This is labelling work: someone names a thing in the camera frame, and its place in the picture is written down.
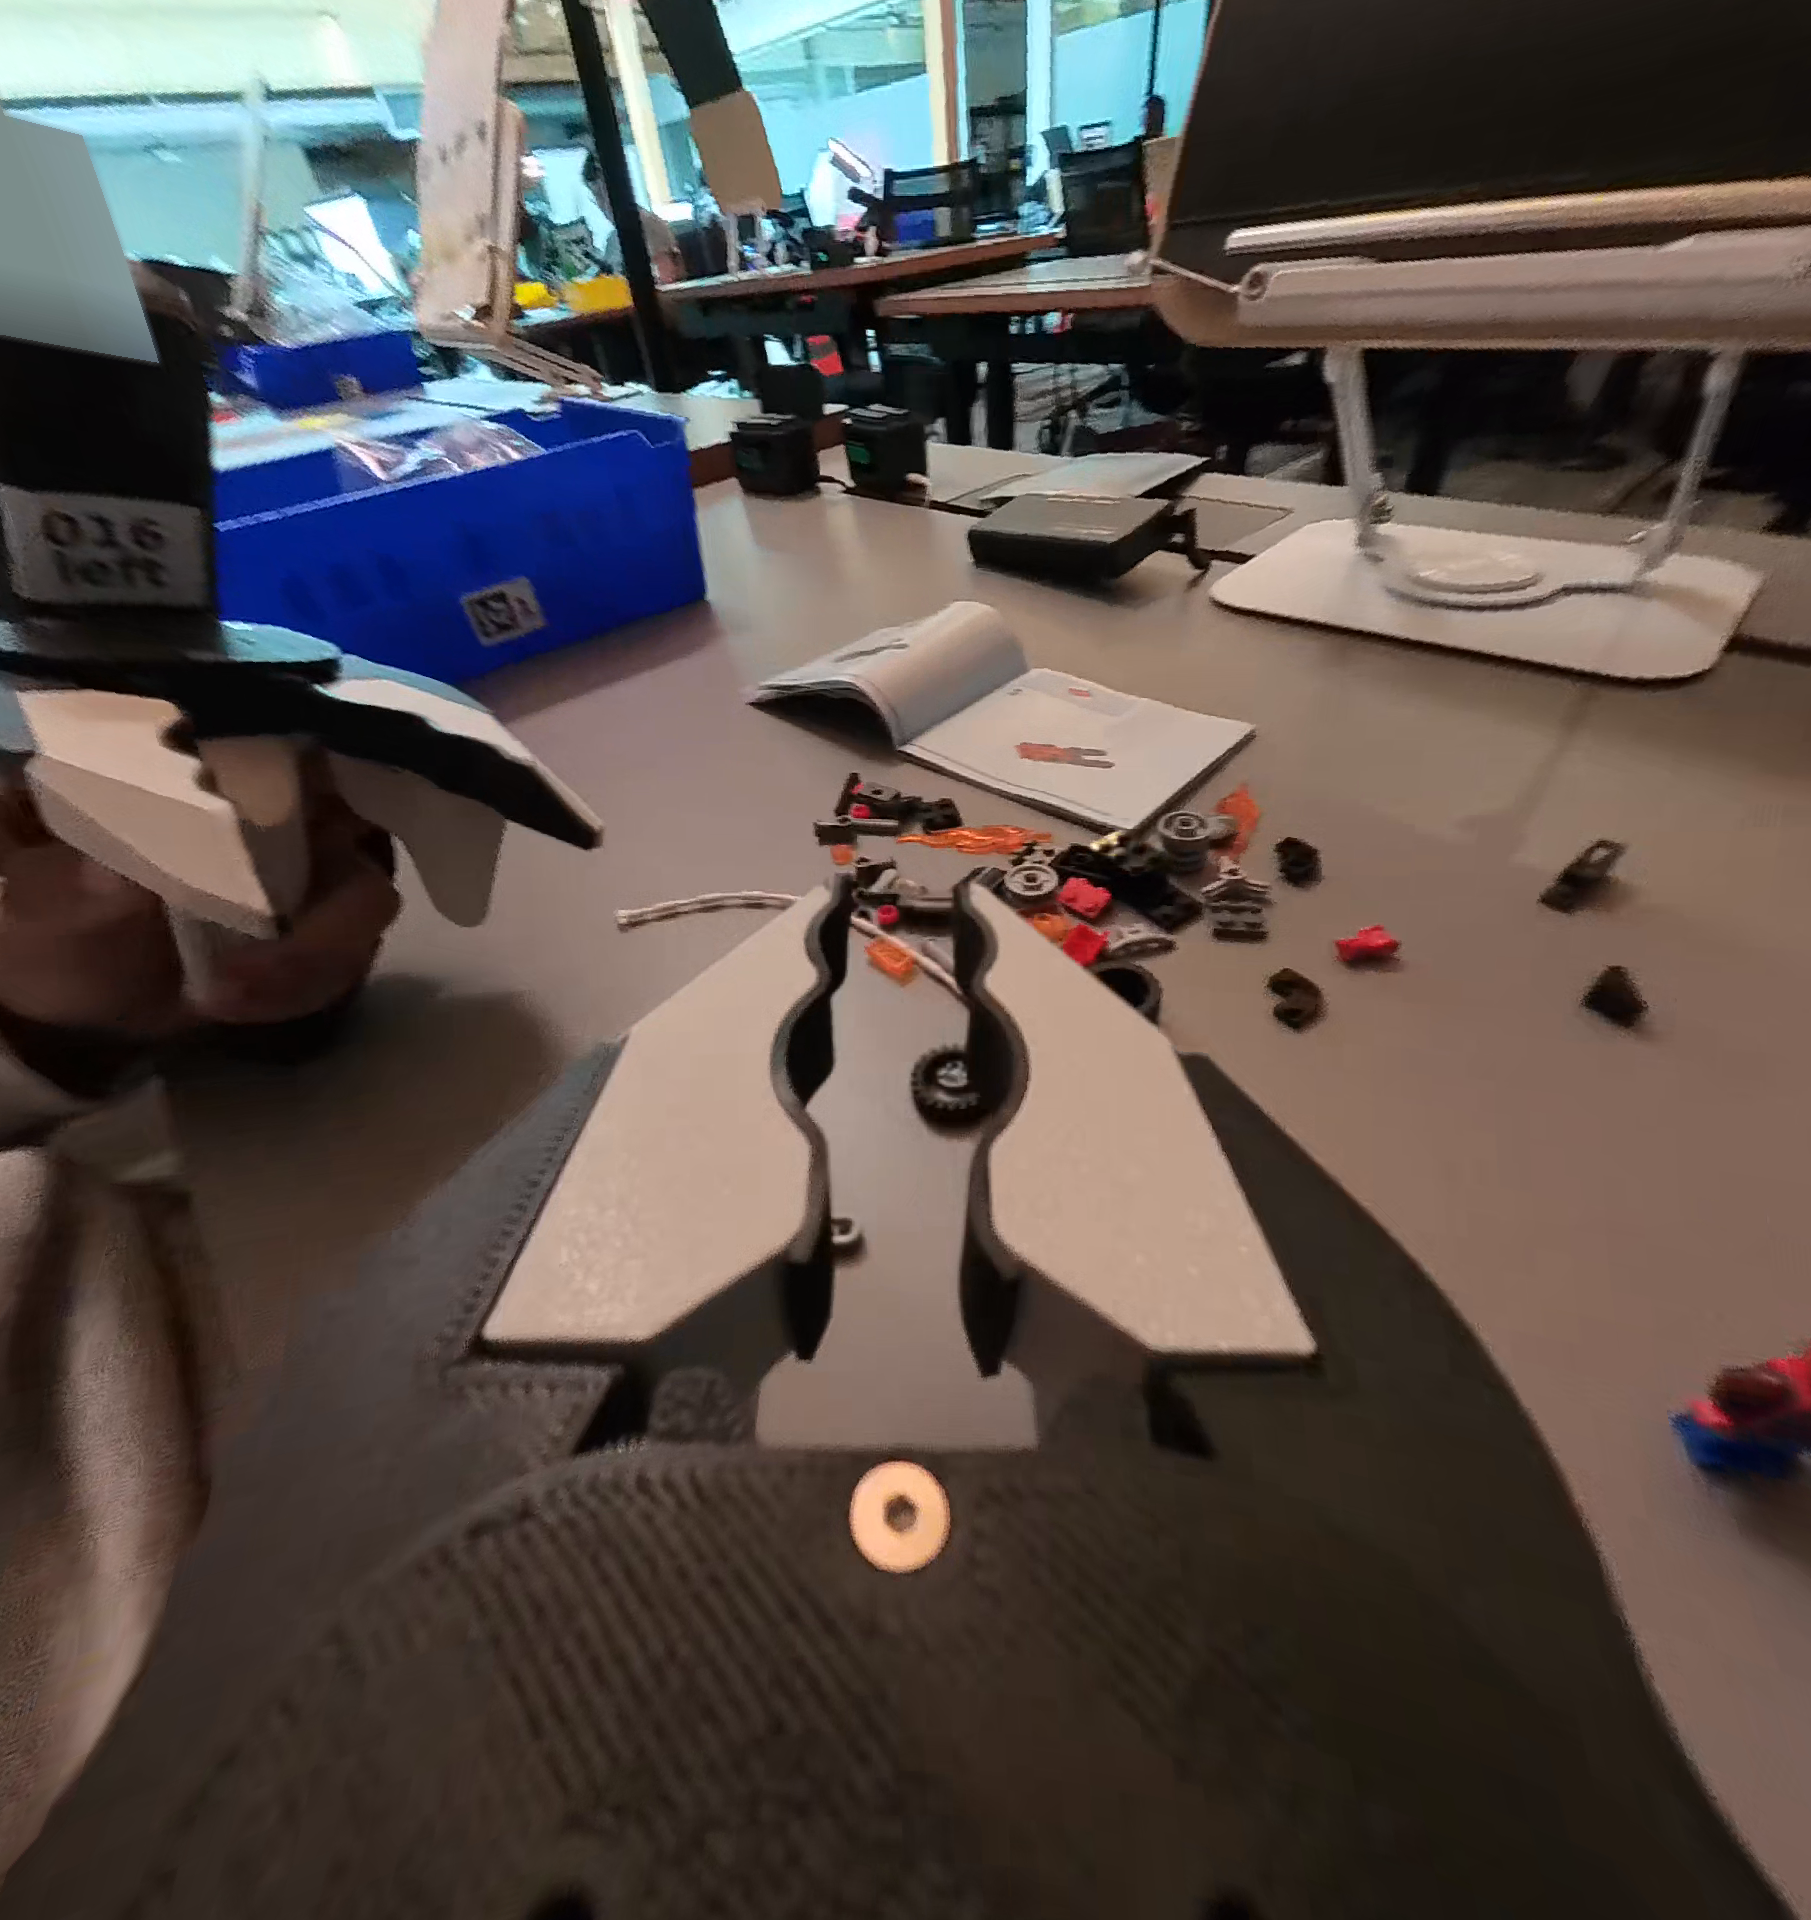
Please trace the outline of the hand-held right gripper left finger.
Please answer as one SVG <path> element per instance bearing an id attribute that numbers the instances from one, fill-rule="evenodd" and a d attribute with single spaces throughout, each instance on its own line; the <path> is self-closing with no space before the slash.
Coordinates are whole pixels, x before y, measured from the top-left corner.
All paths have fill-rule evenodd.
<path id="1" fill-rule="evenodd" d="M 837 1255 L 810 1104 L 851 910 L 850 879 L 816 887 L 631 1027 L 483 1324 L 489 1354 L 815 1359 Z"/>

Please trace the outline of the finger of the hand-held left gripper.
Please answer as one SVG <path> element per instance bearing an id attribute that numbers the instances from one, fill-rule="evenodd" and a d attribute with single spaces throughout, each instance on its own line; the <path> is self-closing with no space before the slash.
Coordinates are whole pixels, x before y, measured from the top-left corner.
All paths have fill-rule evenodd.
<path id="1" fill-rule="evenodd" d="M 412 677 L 233 677 L 197 696 L 197 734 L 291 737 L 329 760 L 343 803 L 409 855 L 438 914 L 483 924 L 508 827 L 595 852 L 603 821 L 484 705 Z"/>
<path id="2" fill-rule="evenodd" d="M 24 696 L 43 823 L 167 907 L 271 940 L 313 885 L 302 751 L 203 737 L 155 696 Z"/>

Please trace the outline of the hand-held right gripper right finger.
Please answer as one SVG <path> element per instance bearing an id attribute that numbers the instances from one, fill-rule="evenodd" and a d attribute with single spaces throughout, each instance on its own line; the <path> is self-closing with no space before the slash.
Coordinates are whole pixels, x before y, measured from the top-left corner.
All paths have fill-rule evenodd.
<path id="1" fill-rule="evenodd" d="M 972 882 L 953 953 L 982 1102 L 960 1264 L 978 1374 L 1312 1362 L 1314 1334 L 1175 1043 Z"/>

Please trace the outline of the pile of lego pieces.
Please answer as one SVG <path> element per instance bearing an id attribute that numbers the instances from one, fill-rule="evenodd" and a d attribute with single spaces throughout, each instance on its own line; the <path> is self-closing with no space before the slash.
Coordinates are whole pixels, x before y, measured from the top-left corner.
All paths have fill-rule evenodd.
<path id="1" fill-rule="evenodd" d="M 1156 958 L 1189 930 L 1262 943 L 1276 896 L 1326 879 L 1318 846 L 1282 835 L 1256 863 L 1261 807 L 1240 785 L 1213 807 L 1172 807 L 1139 828 L 1069 842 L 1052 831 L 969 827 L 952 799 L 848 777 L 816 839 L 851 876 L 871 958 L 898 979 L 931 969 L 931 943 L 958 948 L 958 898 L 1008 905 L 1078 969 Z"/>

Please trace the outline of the lego instruction booklet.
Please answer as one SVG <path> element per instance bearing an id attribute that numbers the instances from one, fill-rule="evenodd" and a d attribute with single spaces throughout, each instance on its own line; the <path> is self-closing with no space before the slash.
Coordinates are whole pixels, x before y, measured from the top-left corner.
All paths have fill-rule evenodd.
<path id="1" fill-rule="evenodd" d="M 1033 665 L 993 607 L 949 604 L 873 630 L 749 693 L 754 708 L 854 703 L 894 754 L 1094 828 L 1139 828 L 1255 739 L 1255 724 Z"/>

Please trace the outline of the person's left forearm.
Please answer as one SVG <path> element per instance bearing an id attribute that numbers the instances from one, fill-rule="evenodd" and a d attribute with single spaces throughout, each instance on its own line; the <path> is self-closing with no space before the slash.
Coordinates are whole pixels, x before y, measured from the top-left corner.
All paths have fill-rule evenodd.
<path id="1" fill-rule="evenodd" d="M 0 1031 L 0 1884 L 135 1685 L 204 1511 L 203 1261 L 155 1050 Z"/>

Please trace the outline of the red blue lego figure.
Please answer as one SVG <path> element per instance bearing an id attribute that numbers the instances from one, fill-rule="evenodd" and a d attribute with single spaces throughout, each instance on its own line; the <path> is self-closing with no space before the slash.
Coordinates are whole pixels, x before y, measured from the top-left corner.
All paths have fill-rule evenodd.
<path id="1" fill-rule="evenodd" d="M 1694 1469 L 1718 1478 L 1787 1478 L 1811 1455 L 1811 1344 L 1723 1370 L 1670 1426 Z"/>

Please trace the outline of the person's left hand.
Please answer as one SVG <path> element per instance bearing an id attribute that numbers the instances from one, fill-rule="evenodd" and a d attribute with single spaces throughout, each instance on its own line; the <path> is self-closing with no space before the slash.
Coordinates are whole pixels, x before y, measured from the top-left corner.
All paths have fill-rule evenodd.
<path id="1" fill-rule="evenodd" d="M 59 1069 L 209 1043 L 298 1065 L 343 1031 L 400 911 L 391 837 L 302 765 L 311 892 L 291 929 L 230 948 L 188 986 L 170 911 L 133 880 L 59 844 L 24 794 L 0 790 L 0 1031 Z"/>

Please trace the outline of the large blue plastic bin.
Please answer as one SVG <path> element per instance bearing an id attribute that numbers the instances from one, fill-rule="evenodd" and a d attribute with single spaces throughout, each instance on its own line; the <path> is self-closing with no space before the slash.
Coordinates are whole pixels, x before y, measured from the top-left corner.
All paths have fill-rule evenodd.
<path id="1" fill-rule="evenodd" d="M 463 426 L 531 451 L 434 471 L 421 432 L 368 445 L 400 452 L 400 478 L 351 485 L 343 442 L 221 471 L 224 614 L 467 684 L 705 599 L 680 420 L 563 401 Z"/>

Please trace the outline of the small blue plastic bin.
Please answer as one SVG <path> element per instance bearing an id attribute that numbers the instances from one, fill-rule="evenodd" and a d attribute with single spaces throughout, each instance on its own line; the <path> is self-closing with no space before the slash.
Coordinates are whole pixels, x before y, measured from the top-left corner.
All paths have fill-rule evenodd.
<path id="1" fill-rule="evenodd" d="M 407 330 L 336 333 L 301 345 L 227 345 L 217 364 L 240 393 L 281 413 L 407 393 L 421 383 Z"/>

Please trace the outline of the clear plastic bags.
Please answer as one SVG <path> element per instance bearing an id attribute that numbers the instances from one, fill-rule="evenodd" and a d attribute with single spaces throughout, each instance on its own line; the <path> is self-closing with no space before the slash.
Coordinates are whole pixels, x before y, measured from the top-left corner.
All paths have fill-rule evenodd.
<path id="1" fill-rule="evenodd" d="M 461 417 L 407 438 L 336 438 L 335 470 L 343 492 L 370 492 L 514 467 L 543 452 L 503 420 Z"/>

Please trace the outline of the black charger block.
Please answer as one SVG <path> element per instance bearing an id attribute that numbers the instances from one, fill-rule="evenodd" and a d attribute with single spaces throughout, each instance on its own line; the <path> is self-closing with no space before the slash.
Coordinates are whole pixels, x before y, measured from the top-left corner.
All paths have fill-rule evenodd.
<path id="1" fill-rule="evenodd" d="M 821 448 L 812 420 L 754 416 L 733 426 L 733 475 L 754 497 L 803 497 L 821 489 Z"/>
<path id="2" fill-rule="evenodd" d="M 907 495 L 931 480 L 926 426 L 889 402 L 848 408 L 844 416 L 848 485 L 854 492 Z"/>

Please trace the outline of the cardboard sign with stand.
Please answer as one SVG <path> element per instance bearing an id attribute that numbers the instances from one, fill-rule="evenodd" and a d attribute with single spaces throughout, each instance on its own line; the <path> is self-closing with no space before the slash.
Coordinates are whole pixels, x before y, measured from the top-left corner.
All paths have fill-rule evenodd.
<path id="1" fill-rule="evenodd" d="M 523 323 L 520 279 L 624 275 L 558 3 L 445 3 L 424 50 L 412 310 L 434 349 L 528 380 L 647 383 L 633 314 Z"/>

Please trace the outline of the black pillar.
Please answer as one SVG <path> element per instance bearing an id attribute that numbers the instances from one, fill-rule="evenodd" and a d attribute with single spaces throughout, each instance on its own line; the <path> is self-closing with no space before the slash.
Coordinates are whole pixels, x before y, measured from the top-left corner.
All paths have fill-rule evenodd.
<path id="1" fill-rule="evenodd" d="M 566 20 L 571 60 L 578 72 L 591 148 L 601 165 L 609 218 L 620 240 L 638 356 L 649 386 L 660 393 L 676 393 L 679 367 L 674 332 L 664 314 L 664 302 L 651 270 L 651 252 L 640 215 L 642 208 L 628 172 L 627 147 L 620 131 L 620 114 L 614 100 L 596 14 L 591 3 L 561 3 L 559 11 Z"/>

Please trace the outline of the wooden office desk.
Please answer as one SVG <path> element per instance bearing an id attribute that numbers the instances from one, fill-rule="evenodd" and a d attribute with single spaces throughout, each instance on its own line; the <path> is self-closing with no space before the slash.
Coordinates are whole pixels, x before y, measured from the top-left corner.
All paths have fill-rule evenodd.
<path id="1" fill-rule="evenodd" d="M 912 285 L 879 300 L 880 339 L 925 349 L 944 369 L 947 445 L 1012 448 L 1020 367 L 1177 367 L 1181 345 L 1165 323 L 1143 252 L 1063 255 L 1020 267 Z"/>
<path id="2" fill-rule="evenodd" d="M 812 336 L 851 343 L 851 366 L 866 367 L 879 302 L 1011 272 L 1054 252 L 1063 232 L 1002 233 L 966 245 L 857 257 L 828 270 L 779 267 L 684 279 L 662 291 L 664 310 L 687 341 L 727 343 L 749 397 L 761 397 L 768 343 Z"/>

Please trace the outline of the black power adapter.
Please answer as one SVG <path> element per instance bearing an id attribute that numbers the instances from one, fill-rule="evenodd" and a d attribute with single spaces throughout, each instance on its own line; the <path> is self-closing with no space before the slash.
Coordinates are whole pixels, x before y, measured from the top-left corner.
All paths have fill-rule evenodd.
<path id="1" fill-rule="evenodd" d="M 1171 499 L 1088 499 L 1029 492 L 976 519 L 975 564 L 1069 586 L 1108 586 L 1139 564 L 1196 555 L 1193 517 Z"/>

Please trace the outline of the black brown board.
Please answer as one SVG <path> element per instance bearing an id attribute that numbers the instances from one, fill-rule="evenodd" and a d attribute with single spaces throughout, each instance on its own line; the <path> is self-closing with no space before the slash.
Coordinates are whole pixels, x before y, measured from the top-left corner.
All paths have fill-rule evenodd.
<path id="1" fill-rule="evenodd" d="M 782 198 L 768 127 L 745 88 L 717 3 L 640 3 L 689 106 L 704 177 L 731 218 L 771 215 Z"/>

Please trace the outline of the white laptop stand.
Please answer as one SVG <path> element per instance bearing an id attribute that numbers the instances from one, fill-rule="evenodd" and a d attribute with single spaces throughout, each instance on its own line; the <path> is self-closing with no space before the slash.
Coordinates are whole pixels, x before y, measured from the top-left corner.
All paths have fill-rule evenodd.
<path id="1" fill-rule="evenodd" d="M 1762 574 L 1685 558 L 1682 542 L 1748 351 L 1811 330 L 1811 226 L 1570 252 L 1262 260 L 1238 302 L 1269 330 L 1327 333 L 1348 515 L 1238 564 L 1213 589 L 1219 607 L 1633 684 L 1689 682 L 1723 657 Z M 1700 413 L 1649 532 L 1613 544 L 1399 519 L 1377 465 L 1364 349 L 1399 330 L 1494 323 L 1575 346 L 1671 336 L 1705 351 Z"/>

